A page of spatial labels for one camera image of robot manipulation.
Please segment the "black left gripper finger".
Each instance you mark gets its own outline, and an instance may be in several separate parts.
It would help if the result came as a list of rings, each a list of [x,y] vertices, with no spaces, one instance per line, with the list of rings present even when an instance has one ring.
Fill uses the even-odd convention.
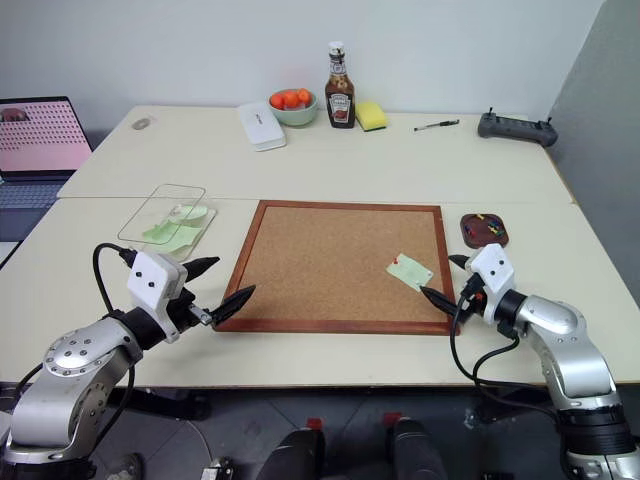
[[[183,264],[183,267],[187,271],[186,282],[190,282],[201,275],[220,261],[218,256],[214,257],[201,257],[191,260]]]
[[[211,317],[209,324],[213,328],[216,328],[233,317],[250,300],[255,289],[255,285],[250,285],[225,298],[217,308],[209,312],[209,316]]]

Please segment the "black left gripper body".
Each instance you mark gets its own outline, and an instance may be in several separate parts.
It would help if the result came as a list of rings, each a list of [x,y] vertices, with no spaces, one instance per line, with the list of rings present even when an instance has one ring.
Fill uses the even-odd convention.
[[[179,296],[168,302],[166,311],[169,319],[180,334],[196,325],[209,325],[212,317],[209,311],[195,305],[196,296],[182,288]]]

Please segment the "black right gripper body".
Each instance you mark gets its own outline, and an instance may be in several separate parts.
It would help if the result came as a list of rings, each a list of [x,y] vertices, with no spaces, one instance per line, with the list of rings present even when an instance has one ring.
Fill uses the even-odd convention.
[[[484,287],[485,283],[481,276],[478,273],[473,273],[461,292],[463,303],[458,314],[459,323],[466,323],[474,314],[480,317],[484,315],[484,309],[487,304]]]

